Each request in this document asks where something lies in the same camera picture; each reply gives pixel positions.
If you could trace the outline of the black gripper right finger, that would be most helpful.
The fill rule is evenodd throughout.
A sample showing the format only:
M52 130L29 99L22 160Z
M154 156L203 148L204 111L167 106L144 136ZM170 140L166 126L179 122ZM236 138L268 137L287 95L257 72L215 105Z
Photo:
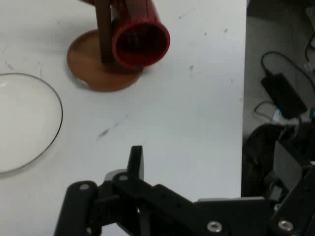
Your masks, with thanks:
M315 234L315 168L295 185L268 223L271 236Z

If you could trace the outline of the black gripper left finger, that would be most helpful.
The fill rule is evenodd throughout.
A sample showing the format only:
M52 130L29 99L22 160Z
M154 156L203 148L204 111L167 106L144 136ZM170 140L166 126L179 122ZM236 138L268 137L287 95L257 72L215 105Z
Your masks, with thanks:
M133 146L127 169L102 185L76 182L66 191L57 236L99 236L117 224L130 236L226 236L228 227L163 185L141 179L143 149Z

